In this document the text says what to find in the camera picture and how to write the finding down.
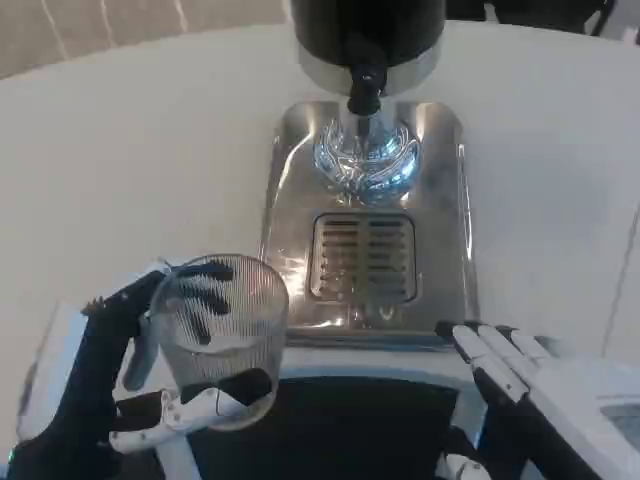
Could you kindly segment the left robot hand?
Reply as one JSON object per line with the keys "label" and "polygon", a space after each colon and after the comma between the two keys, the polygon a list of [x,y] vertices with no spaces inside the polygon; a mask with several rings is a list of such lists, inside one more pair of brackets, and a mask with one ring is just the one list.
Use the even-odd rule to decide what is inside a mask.
{"label": "left robot hand", "polygon": [[163,266],[82,309],[55,311],[26,378],[10,479],[109,479],[153,450],[194,479],[189,434],[233,431],[276,396],[289,296],[256,258]]}

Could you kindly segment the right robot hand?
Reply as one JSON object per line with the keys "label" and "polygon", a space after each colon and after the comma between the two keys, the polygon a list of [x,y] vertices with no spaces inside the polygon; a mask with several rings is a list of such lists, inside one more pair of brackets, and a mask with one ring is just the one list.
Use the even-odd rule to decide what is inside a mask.
{"label": "right robot hand", "polygon": [[639,476],[639,370],[520,329],[441,321],[524,461],[547,479]]}

